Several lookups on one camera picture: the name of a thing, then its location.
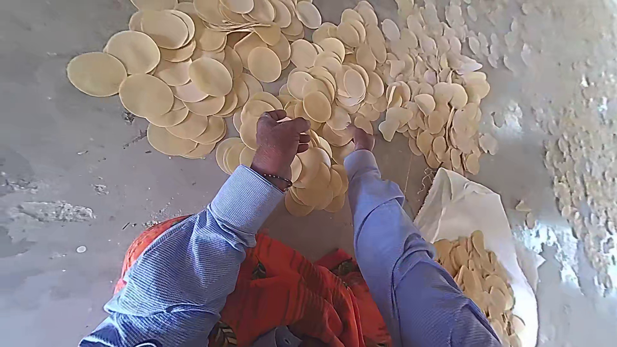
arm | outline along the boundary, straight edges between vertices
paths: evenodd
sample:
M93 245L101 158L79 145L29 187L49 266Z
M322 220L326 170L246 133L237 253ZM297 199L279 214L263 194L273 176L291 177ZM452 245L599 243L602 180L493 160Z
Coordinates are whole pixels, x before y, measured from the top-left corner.
M354 151L345 167L358 265L394 345L498 346L484 314L433 261L433 247L402 209L399 187L381 179L373 154Z
M105 305L110 316L81 346L207 342L246 248L255 246L257 230L283 198L284 181L261 174L290 177L294 155L308 147L300 143L306 142L300 132L309 129L308 122L280 124L284 112L276 112L259 120L260 147L251 169L239 166L206 209L146 248L126 273L126 286Z

white cloth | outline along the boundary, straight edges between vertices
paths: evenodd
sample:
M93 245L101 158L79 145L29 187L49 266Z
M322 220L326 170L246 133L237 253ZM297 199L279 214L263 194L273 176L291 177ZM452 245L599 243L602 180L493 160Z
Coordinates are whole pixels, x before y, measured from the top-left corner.
M510 276L515 298L513 313L525 322L525 329L518 335L521 345L535 346L538 332L536 296L519 266L515 241L499 194L441 168L414 223L429 242L442 238L456 240L459 236L470 236L474 230L482 230L485 247L495 252ZM536 270L537 273L539 264L535 259L532 263L534 269L527 272Z

hand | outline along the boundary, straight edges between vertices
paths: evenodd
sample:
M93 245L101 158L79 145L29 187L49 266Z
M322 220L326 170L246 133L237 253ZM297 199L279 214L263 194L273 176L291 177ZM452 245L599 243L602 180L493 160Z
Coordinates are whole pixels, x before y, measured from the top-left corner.
M350 125L349 128L354 130L354 151L358 151L360 149L367 149L369 151L373 150L375 147L375 136L367 134L364 130L353 125Z
M310 136L302 134L310 128L310 122L296 118L279 122L287 116L283 110L270 111L262 114L257 121L257 151L253 157L251 168L260 174L276 175L291 179L291 162L296 153L302 153L309 148ZM279 188L286 183L281 180L270 180Z

wrist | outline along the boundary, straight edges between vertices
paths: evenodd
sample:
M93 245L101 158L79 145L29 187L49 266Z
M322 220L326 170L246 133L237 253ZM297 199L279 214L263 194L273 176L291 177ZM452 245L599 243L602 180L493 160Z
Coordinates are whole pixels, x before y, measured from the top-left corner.
M260 174L266 181L270 182L273 186L277 187L279 190L281 191L286 191L287 188L289 188L289 182L286 180L283 180L281 178L276 178L276 177L271 177L271 176L280 176L281 175L277 175L276 173L270 173L270 170L268 169L261 169L258 165L251 165L251 170L257 172L258 174Z

person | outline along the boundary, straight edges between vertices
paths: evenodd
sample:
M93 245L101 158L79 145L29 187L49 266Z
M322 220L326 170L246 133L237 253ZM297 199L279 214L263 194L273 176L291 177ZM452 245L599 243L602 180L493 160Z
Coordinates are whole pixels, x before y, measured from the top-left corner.
M108 318L80 346L205 346L226 333L222 345L500 345L433 261L400 188L381 179L375 139L360 129L344 166L356 256L347 265L361 276L335 274L344 253L324 261L328 270L257 234L289 186L294 156L309 148L309 122L283 118L261 116L251 167L239 166L203 211L133 243Z

